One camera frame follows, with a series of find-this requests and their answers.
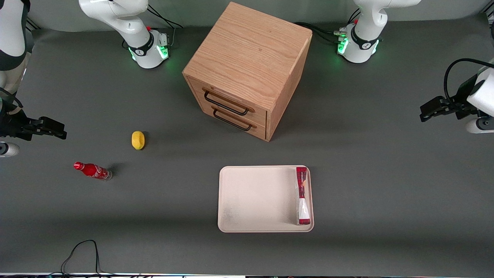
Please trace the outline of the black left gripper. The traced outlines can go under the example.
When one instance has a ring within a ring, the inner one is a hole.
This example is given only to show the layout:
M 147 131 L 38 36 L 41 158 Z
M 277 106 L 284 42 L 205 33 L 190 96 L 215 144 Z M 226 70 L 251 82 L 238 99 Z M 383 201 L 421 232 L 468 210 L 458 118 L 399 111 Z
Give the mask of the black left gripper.
M 440 115 L 455 114 L 457 120 L 462 120 L 468 116 L 474 115 L 481 117 L 482 112 L 467 101 L 467 97 L 455 95 L 453 97 L 446 95 L 444 97 L 434 97 L 421 107 L 420 120 L 426 122 L 431 118 Z

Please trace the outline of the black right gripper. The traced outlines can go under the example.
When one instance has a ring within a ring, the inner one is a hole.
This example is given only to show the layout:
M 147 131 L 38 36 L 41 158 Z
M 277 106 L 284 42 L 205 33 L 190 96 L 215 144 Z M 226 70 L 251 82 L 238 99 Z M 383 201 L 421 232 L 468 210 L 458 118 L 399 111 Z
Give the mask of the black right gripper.
M 24 112 L 9 115 L 2 110 L 0 114 L 0 137 L 14 137 L 25 141 L 31 141 L 34 134 L 47 135 L 65 140 L 67 132 L 64 124 L 48 117 L 39 118 L 39 128 L 34 124 L 35 120 L 28 118 Z

